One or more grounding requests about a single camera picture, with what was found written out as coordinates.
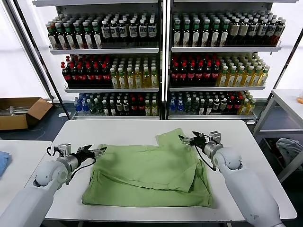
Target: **folded green fabric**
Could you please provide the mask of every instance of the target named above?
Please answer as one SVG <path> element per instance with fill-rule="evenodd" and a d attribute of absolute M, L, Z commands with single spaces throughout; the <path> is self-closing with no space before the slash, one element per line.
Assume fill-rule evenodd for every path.
<path fill-rule="evenodd" d="M 127 207 L 211 206 L 204 163 L 182 144 L 176 129 L 156 137 L 159 146 L 107 147 L 92 168 L 86 205 Z"/>

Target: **black cable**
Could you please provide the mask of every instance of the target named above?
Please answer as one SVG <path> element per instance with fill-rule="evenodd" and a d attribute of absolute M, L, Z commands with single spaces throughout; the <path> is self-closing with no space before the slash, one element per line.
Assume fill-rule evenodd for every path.
<path fill-rule="evenodd" d="M 198 151 L 198 148 L 197 148 L 196 145 L 195 145 L 195 148 L 196 148 L 196 151 L 198 152 L 198 155 L 199 155 L 200 158 L 205 162 L 205 164 L 207 164 L 207 166 L 208 166 L 211 170 L 216 171 L 217 169 L 216 169 L 215 166 L 211 167 L 211 166 L 204 160 L 204 158 L 202 158 L 202 156 L 201 156 L 200 152 Z"/>
<path fill-rule="evenodd" d="M 93 165 L 96 162 L 96 159 L 94 157 L 92 157 L 91 159 L 93 159 L 94 161 L 92 163 L 90 163 L 89 165 L 86 166 L 82 166 L 81 168 L 77 169 L 72 175 L 71 175 L 71 179 L 75 176 L 76 172 L 78 172 L 79 170 L 85 168 L 85 167 L 89 167 L 91 165 Z"/>

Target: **table leg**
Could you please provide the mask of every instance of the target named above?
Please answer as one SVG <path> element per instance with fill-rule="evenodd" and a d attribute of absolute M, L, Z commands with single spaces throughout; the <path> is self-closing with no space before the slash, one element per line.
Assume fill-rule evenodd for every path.
<path fill-rule="evenodd" d="M 303 163 L 303 152 L 300 152 L 294 160 L 292 160 L 284 170 L 278 175 L 280 183 L 282 183 L 294 170 Z"/>
<path fill-rule="evenodd" d="M 257 134 L 259 133 L 259 131 L 262 129 L 264 123 L 265 123 L 265 120 L 267 119 L 267 115 L 270 113 L 270 111 L 275 107 L 276 105 L 276 101 L 275 101 L 275 98 L 272 96 L 270 101 L 268 102 L 265 110 L 263 111 L 263 113 L 261 114 L 261 117 L 260 119 L 258 120 L 258 123 L 257 125 L 255 126 L 254 130 L 253 130 L 253 133 L 252 135 L 254 137 L 257 136 Z"/>

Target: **white shelf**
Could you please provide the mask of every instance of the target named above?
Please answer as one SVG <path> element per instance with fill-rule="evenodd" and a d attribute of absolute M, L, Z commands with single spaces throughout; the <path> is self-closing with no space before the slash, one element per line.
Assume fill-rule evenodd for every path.
<path fill-rule="evenodd" d="M 170 87 L 171 92 L 174 91 L 261 91 L 262 87 Z"/>
<path fill-rule="evenodd" d="M 103 48 L 103 49 L 77 49 L 53 50 L 51 54 L 110 54 L 110 53 L 158 53 L 159 48 Z"/>
<path fill-rule="evenodd" d="M 172 53 L 181 52 L 277 52 L 282 48 L 281 41 L 277 46 L 206 46 L 206 47 L 172 47 Z"/>
<path fill-rule="evenodd" d="M 157 3 L 157 0 L 34 0 L 33 5 L 43 6 L 70 6 L 96 4 L 124 4 L 124 3 Z"/>
<path fill-rule="evenodd" d="M 171 115 L 169 120 L 256 120 L 255 115 Z"/>
<path fill-rule="evenodd" d="M 113 89 L 113 88 L 68 88 L 65 89 L 66 93 L 111 93 L 111 92 L 123 92 L 123 93 L 138 93 L 138 92 L 159 92 L 159 88 L 138 88 L 138 89 Z"/>

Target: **shelf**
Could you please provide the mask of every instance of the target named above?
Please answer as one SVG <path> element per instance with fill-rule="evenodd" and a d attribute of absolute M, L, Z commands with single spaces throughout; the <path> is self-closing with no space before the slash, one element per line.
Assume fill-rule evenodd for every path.
<path fill-rule="evenodd" d="M 123 93 L 136 93 L 136 92 L 159 92 L 159 88 L 140 88 L 140 89 L 113 89 L 113 88 L 65 88 L 67 93 L 111 93 L 111 92 L 123 92 Z"/>
<path fill-rule="evenodd" d="M 261 91 L 262 87 L 170 87 L 171 92 L 174 91 Z"/>
<path fill-rule="evenodd" d="M 173 115 L 169 120 L 256 120 L 255 115 Z"/>
<path fill-rule="evenodd" d="M 172 53 L 181 52 L 277 52 L 282 48 L 281 41 L 277 46 L 206 46 L 206 47 L 172 47 Z"/>
<path fill-rule="evenodd" d="M 73 120 L 160 120 L 159 116 L 74 116 Z"/>
<path fill-rule="evenodd" d="M 157 0 L 34 0 L 33 5 L 43 6 L 70 6 L 96 4 L 124 4 L 124 3 L 157 3 Z"/>

